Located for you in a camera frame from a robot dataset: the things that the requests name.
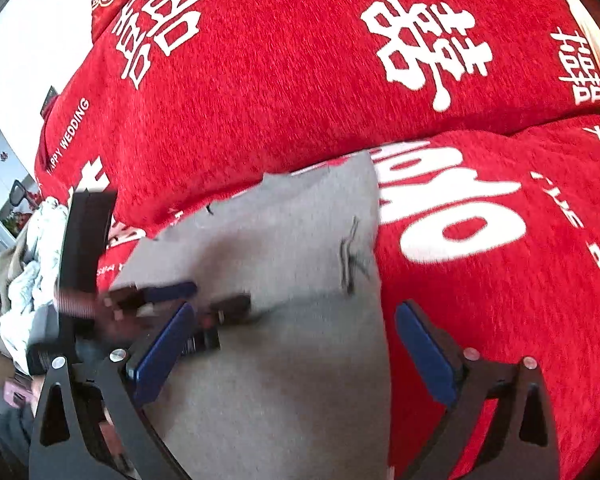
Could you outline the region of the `grey knit sweater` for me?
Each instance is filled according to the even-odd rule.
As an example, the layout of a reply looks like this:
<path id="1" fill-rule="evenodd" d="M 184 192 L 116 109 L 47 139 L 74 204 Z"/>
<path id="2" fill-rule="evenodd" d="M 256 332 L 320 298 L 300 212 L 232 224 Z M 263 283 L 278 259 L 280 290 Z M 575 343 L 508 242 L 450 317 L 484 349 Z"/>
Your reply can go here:
<path id="1" fill-rule="evenodd" d="M 247 295 L 219 350 L 178 363 L 150 420 L 194 479 L 381 479 L 390 378 L 370 155 L 249 191 L 141 240 L 118 285 Z"/>

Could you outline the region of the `light floral crumpled cloth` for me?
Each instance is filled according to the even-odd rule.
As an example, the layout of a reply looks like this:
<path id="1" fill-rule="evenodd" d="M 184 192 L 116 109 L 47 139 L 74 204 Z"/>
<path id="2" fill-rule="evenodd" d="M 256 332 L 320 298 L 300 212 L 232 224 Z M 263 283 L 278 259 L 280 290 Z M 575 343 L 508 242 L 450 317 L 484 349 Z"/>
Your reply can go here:
<path id="1" fill-rule="evenodd" d="M 0 253 L 0 338 L 15 367 L 27 374 L 26 357 L 35 311 L 53 302 L 68 208 L 43 200 L 15 245 Z"/>

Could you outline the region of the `red wedding quilt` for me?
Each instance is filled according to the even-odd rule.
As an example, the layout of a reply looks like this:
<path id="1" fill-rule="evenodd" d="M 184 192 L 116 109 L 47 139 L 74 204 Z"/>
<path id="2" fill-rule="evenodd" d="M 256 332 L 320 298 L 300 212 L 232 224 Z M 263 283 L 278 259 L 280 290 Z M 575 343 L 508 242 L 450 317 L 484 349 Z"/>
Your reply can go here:
<path id="1" fill-rule="evenodd" d="M 396 331 L 413 300 L 460 348 L 541 367 L 552 406 L 559 477 L 576 478 L 600 446 L 600 116 L 512 136 L 455 130 L 386 143 L 272 174 L 302 174 L 367 153 L 378 184 L 374 256 L 389 360 L 387 473 L 414 462 L 443 417 Z M 116 219 L 100 260 L 100 289 L 116 282 L 137 244 L 256 182 L 209 195 L 149 228 Z M 495 401 L 452 474 L 471 470 Z"/>

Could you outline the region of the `red folded quilt roll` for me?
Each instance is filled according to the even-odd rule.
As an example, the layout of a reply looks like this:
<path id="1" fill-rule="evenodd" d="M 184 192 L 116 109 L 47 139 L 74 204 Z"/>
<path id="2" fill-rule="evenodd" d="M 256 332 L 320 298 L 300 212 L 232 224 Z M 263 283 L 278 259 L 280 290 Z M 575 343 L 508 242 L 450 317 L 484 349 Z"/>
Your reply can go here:
<path id="1" fill-rule="evenodd" d="M 149 228 L 197 200 L 453 129 L 600 110 L 566 0 L 128 0 L 48 110 L 48 196 Z"/>

